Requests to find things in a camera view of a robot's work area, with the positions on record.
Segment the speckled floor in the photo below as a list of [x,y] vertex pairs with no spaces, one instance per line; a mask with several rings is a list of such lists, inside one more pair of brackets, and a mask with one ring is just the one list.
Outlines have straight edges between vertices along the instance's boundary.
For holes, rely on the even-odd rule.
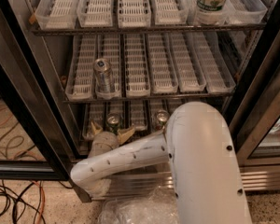
[[[5,181],[5,183],[7,187],[19,194],[30,182],[9,180]],[[46,196],[44,219],[46,223],[97,223],[102,202],[82,203],[73,190],[64,188],[59,182],[44,182],[44,191]],[[22,198],[29,204],[37,207],[39,200],[38,187],[32,186]],[[280,192],[262,192],[261,195],[255,192],[247,193],[247,199],[253,223],[280,224]],[[0,212],[5,205],[5,201],[4,197],[0,197]],[[0,217],[0,224],[12,223],[11,212],[12,206]],[[35,211],[27,208],[18,223],[34,223],[34,216]]]

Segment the aluminum can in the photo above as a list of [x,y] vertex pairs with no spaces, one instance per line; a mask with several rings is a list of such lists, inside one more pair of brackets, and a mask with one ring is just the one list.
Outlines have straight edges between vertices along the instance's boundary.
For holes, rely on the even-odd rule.
[[106,116],[105,119],[106,122],[106,128],[114,133],[114,134],[118,134],[118,129],[121,128],[121,122],[122,122],[122,118],[121,115],[118,113],[109,113]]
[[166,110],[158,110],[153,116],[153,128],[155,131],[163,129],[168,119],[170,118],[169,113]]
[[93,69],[99,92],[115,92],[115,84],[110,62],[105,58],[97,59],[94,61]]

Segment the screw hole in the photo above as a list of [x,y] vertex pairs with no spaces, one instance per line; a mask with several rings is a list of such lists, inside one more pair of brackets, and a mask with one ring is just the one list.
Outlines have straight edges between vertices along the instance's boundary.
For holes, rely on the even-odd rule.
[[232,151],[232,146],[227,146],[226,149],[227,149],[228,151]]
[[242,196],[243,193],[244,193],[244,191],[243,191],[242,189],[238,189],[237,194],[238,194],[239,196]]

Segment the clear plastic bag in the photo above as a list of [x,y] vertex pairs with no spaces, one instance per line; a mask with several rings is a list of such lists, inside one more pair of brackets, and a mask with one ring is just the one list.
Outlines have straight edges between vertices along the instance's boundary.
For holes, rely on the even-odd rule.
[[178,224],[172,189],[155,189],[146,197],[106,201],[98,224]]

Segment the soda can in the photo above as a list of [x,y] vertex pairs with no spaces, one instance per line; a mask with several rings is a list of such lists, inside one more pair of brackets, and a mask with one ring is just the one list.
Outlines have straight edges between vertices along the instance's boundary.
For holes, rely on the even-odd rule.
[[109,113],[106,116],[105,122],[106,122],[106,128],[114,133],[118,134],[118,129],[121,128],[121,115],[118,113]]
[[153,128],[155,131],[163,129],[168,119],[170,118],[169,113],[166,110],[158,110],[153,116]]
[[99,92],[115,92],[115,84],[110,62],[105,58],[97,59],[94,61],[93,69]]

